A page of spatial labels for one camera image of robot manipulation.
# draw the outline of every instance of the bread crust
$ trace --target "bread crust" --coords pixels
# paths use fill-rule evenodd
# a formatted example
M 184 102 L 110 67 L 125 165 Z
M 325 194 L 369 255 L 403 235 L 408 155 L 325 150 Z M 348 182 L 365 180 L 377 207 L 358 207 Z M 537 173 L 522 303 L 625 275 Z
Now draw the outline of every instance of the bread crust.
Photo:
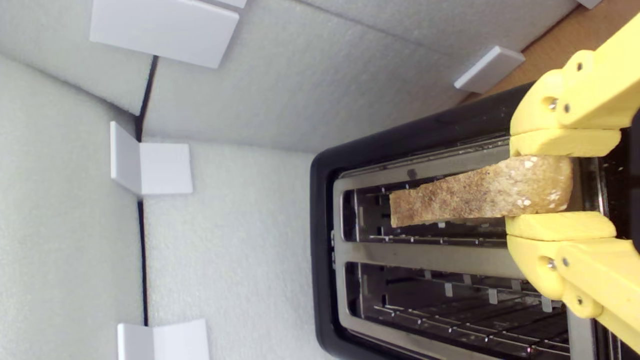
M 391 226 L 562 211 L 571 197 L 572 168 L 566 156 L 516 156 L 392 192 Z

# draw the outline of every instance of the screw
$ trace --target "screw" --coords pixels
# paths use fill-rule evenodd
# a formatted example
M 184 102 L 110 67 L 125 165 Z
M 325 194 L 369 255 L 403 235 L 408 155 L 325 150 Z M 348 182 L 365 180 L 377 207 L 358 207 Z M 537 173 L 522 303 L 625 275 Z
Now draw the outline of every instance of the screw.
M 549 104 L 549 110 L 556 110 L 556 106 L 558 105 L 558 99 L 555 98 L 553 100 L 551 100 L 551 103 Z

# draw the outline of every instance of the gray foam backdrop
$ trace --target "gray foam backdrop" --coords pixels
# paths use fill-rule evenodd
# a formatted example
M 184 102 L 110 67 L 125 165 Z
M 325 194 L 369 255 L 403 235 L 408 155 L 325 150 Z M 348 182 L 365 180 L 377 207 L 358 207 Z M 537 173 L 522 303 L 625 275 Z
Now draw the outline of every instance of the gray foam backdrop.
M 152 56 L 89 41 L 90 0 L 0 1 L 0 53 L 138 114 Z
M 137 199 L 109 178 L 131 115 L 0 56 L 0 358 L 116 359 L 142 323 Z
M 318 152 L 457 104 L 486 51 L 521 49 L 576 4 L 388 3 L 249 1 L 219 69 L 160 59 L 146 134 Z
M 151 325 L 204 317 L 211 359 L 331 358 L 314 327 L 312 158 L 191 142 L 194 194 L 145 199 Z

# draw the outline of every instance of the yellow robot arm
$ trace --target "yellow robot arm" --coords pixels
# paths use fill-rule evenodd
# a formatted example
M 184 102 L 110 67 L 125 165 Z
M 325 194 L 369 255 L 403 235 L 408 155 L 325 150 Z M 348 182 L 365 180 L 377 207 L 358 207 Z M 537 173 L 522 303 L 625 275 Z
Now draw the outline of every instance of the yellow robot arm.
M 542 76 L 511 119 L 512 156 L 605 156 L 640 108 L 640 15 Z M 640 254 L 596 212 L 507 218 L 509 252 L 540 293 L 640 353 Z

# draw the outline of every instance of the white plastic bracket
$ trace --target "white plastic bracket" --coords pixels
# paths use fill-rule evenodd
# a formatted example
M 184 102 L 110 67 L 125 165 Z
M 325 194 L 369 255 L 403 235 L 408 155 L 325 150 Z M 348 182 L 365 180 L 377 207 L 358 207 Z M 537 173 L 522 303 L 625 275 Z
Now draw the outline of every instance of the white plastic bracket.
M 597 4 L 600 4 L 602 0 L 577 0 L 580 4 L 583 4 L 587 9 L 593 9 Z
M 111 178 L 138 196 L 193 193 L 184 143 L 139 143 L 111 122 Z
M 209 360 L 204 319 L 146 327 L 118 324 L 118 360 Z
M 239 18 L 199 0 L 93 0 L 89 39 L 215 69 Z
M 454 86 L 461 90 L 483 93 L 524 62 L 524 55 L 495 46 L 464 73 Z
M 232 6 L 236 6 L 238 8 L 243 8 L 246 6 L 246 0 L 218 0 L 221 3 L 229 4 Z

